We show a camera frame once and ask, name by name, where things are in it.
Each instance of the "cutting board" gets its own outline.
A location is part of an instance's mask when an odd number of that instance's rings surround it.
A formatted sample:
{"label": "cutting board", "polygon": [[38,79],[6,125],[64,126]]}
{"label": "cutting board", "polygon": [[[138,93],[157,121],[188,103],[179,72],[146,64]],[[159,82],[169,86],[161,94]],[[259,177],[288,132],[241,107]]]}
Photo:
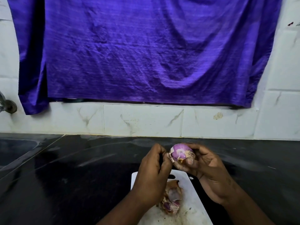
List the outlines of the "cutting board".
{"label": "cutting board", "polygon": [[[168,215],[160,207],[153,206],[142,217],[138,225],[212,225],[196,190],[188,175],[179,170],[172,170],[175,180],[179,180],[179,186],[183,189],[181,206],[176,215]],[[131,189],[137,172],[131,175]]]}

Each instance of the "metal tap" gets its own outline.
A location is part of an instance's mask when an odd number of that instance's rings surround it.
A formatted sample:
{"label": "metal tap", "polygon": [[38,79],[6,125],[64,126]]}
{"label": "metal tap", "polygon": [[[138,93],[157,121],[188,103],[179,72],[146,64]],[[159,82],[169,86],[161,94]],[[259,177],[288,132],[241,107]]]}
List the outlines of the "metal tap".
{"label": "metal tap", "polygon": [[6,100],[4,95],[0,92],[0,112],[2,111],[13,114],[17,111],[17,105],[11,100]]}

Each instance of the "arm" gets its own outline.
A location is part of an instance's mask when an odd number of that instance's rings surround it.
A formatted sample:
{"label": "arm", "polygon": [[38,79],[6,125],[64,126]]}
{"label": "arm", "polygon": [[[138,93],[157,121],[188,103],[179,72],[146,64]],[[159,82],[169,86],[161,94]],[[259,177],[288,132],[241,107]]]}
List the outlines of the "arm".
{"label": "arm", "polygon": [[202,145],[186,145],[194,149],[197,159],[187,158],[184,165],[174,162],[174,166],[196,176],[206,194],[223,205],[235,225],[274,225],[231,178],[218,155]]}
{"label": "arm", "polygon": [[[163,163],[159,165],[159,155]],[[136,225],[143,215],[163,198],[172,162],[166,150],[155,144],[143,158],[132,190],[97,225]]]}

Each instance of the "purple curtain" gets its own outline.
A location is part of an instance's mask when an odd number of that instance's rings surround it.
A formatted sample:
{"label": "purple curtain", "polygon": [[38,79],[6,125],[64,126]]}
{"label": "purple curtain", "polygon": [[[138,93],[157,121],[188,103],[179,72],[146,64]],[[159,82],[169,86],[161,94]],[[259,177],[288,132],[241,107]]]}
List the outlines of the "purple curtain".
{"label": "purple curtain", "polygon": [[282,0],[8,1],[35,114],[49,98],[248,108]]}

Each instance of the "backsplash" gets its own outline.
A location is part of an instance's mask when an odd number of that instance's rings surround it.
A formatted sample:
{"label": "backsplash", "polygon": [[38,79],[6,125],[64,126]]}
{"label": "backsplash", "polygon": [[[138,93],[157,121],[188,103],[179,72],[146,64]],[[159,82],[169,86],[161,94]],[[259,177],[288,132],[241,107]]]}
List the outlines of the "backsplash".
{"label": "backsplash", "polygon": [[46,112],[28,116],[18,98],[14,26],[7,1],[0,0],[0,91],[18,106],[12,115],[0,113],[0,132],[300,140],[299,9],[299,0],[283,0],[271,58],[250,109],[52,102]]}

